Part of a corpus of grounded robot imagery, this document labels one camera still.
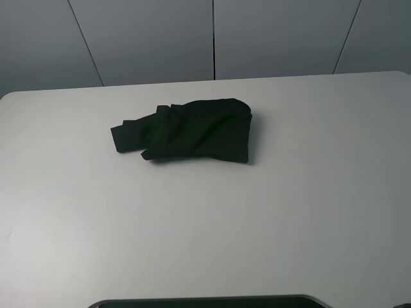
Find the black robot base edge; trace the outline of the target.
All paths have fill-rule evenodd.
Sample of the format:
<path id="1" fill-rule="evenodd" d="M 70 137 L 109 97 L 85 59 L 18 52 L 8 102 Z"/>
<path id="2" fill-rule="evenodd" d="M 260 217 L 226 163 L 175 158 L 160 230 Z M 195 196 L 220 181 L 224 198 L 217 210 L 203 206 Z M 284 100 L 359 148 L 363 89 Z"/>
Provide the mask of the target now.
<path id="1" fill-rule="evenodd" d="M 156 298 L 102 300 L 90 307 L 211 308 L 211 307 L 326 307 L 305 295 L 228 296 L 205 298 Z"/>

